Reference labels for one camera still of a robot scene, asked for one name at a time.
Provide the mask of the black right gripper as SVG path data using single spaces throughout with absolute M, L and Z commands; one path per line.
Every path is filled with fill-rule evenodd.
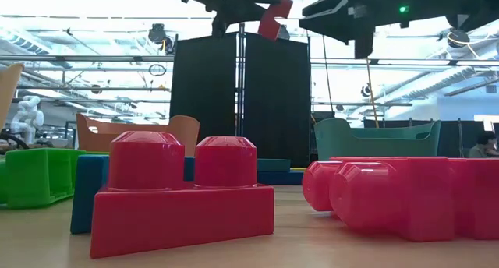
M 355 57 L 367 58 L 373 52 L 377 26 L 399 23 L 406 28 L 412 20 L 447 13 L 440 0 L 319 0 L 302 10 L 299 25 L 338 41 L 353 39 Z

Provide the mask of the red arch block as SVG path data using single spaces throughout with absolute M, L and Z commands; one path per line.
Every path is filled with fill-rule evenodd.
M 292 4 L 292 0 L 281 0 L 279 3 L 270 4 L 261 17 L 258 34 L 269 40 L 275 41 L 280 30 L 280 24 L 275 18 L 286 19 L 290 13 Z

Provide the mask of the teal plastic bin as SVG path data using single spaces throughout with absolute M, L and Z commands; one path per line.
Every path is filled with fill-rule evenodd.
M 437 155 L 441 122 L 401 128 L 352 128 L 328 118 L 314 126 L 319 160 L 332 157 L 431 157 Z

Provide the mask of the teal wooden plank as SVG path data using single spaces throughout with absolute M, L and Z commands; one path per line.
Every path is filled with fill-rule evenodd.
M 259 172 L 289 172 L 291 161 L 288 159 L 267 159 L 257 160 L 257 170 Z

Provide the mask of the blue wooden plank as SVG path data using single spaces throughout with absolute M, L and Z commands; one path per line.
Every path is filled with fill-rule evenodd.
M 259 171 L 257 181 L 265 185 L 301 185 L 302 171 Z

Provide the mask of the red four-stud plastic brick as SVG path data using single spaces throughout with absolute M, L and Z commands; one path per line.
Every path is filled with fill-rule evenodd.
M 499 240 L 498 159 L 332 157 L 305 170 L 303 195 L 352 231 Z

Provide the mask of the person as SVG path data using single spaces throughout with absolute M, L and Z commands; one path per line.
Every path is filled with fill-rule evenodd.
M 495 148 L 497 137 L 494 132 L 483 131 L 477 136 L 476 145 L 468 152 L 468 158 L 499 157 L 499 150 Z

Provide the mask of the orange plastic bin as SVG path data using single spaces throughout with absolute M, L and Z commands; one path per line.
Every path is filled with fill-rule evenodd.
M 110 142 L 127 131 L 152 131 L 171 133 L 185 146 L 186 157 L 193 157 L 200 131 L 200 123 L 190 116 L 176 115 L 167 125 L 107 123 L 76 115 L 80 150 L 108 152 Z

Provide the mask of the red two-stud plastic brick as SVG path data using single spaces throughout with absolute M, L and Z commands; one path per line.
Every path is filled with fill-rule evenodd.
M 274 190 L 257 181 L 257 148 L 209 136 L 184 179 L 185 147 L 170 133 L 124 132 L 110 144 L 106 185 L 94 197 L 94 259 L 270 235 Z

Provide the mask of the blue arch block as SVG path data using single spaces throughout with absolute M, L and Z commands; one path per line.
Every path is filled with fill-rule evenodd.
M 108 155 L 78 157 L 71 233 L 90 233 L 94 245 L 194 236 L 188 230 L 200 216 L 206 189 L 191 181 L 163 189 L 116 190 L 108 175 L 118 175 L 108 167 Z

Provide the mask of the white humanoid robot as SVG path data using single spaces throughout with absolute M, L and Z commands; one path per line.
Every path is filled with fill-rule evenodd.
M 36 129 L 44 124 L 44 113 L 37 108 L 40 101 L 38 96 L 23 97 L 10 124 L 11 131 L 20 133 L 26 144 L 34 142 Z

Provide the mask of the yellow plastic bin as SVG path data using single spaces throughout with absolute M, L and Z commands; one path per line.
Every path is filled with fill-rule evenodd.
M 4 127 L 24 64 L 16 63 L 0 69 L 0 131 Z

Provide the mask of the green two-stud plastic brick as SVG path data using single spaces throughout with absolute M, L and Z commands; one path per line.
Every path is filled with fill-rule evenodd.
M 31 209 L 74 195 L 76 165 L 85 150 L 11 150 L 0 158 L 0 206 Z

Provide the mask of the grey horizontal metal rail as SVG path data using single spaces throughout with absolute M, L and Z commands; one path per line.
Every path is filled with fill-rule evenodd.
M 26 62 L 174 62 L 174 56 L 112 56 L 112 55 L 0 55 L 0 61 Z M 331 65 L 361 65 L 365 59 L 354 58 L 311 58 L 312 63 Z M 400 59 L 370 58 L 371 65 L 400 66 L 499 66 L 499 59 L 457 60 L 457 59 Z

